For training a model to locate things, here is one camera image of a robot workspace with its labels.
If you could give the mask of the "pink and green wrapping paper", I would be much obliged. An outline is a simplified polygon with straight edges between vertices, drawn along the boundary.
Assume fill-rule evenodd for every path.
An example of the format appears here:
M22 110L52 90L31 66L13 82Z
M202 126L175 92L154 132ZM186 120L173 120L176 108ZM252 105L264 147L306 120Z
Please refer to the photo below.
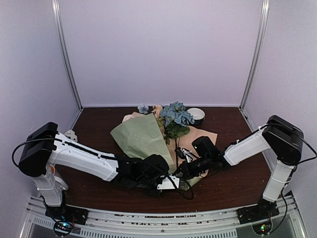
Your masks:
M112 138L120 149L130 158L145 159L152 154L161 155L169 165L169 173L176 170L175 143L165 143L163 138L164 128L159 127L153 114L141 115L133 112L124 117L122 121L111 132ZM178 147L185 148L195 156L198 153L192 146L192 142L201 137L207 136L213 144L216 143L217 134L189 126L189 133L177 139Z

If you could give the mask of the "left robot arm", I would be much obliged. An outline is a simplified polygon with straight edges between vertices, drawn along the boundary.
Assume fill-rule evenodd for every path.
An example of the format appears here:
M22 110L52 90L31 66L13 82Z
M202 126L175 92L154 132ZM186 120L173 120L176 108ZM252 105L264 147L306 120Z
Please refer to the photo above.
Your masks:
M58 132L54 122L48 122L30 134L17 148L23 151L19 162L14 165L32 178L44 198L46 216L55 222L63 222L65 226L85 224L88 210L66 205L64 192L68 185L58 175L56 165L126 188L144 188L155 196L179 185L179 179L169 175L169 165L162 156L150 155L142 160L97 151Z

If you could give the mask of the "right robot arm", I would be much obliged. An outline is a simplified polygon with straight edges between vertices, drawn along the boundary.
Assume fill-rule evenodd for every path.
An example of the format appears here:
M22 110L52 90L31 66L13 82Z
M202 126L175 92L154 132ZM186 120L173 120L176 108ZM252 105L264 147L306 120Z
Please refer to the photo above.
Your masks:
M228 170L240 162L266 150L272 150L277 162L268 183L257 203L237 210L240 224L252 223L278 215L276 201L302 157L303 132L277 115L242 140L230 144L220 151L206 136L192 142L199 157L182 163L177 173L184 179L192 179L202 172Z

